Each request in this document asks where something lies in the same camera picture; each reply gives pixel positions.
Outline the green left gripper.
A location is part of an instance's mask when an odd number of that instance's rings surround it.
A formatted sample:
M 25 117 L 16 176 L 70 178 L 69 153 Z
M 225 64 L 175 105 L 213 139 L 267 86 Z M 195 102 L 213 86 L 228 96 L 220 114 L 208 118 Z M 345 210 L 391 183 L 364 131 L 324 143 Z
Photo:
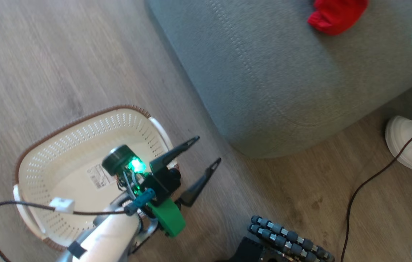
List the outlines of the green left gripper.
M 186 226 L 178 206 L 192 207 L 222 162 L 222 158 L 217 158 L 208 166 L 204 174 L 181 194 L 177 205 L 172 199 L 172 195 L 181 186 L 181 174 L 178 169 L 171 169 L 169 165 L 183 152 L 188 151 L 199 139 L 199 136 L 194 136 L 152 160 L 149 163 L 151 172 L 143 181 L 143 189 L 148 190 L 153 195 L 148 206 L 164 232 L 171 238 L 177 237 Z

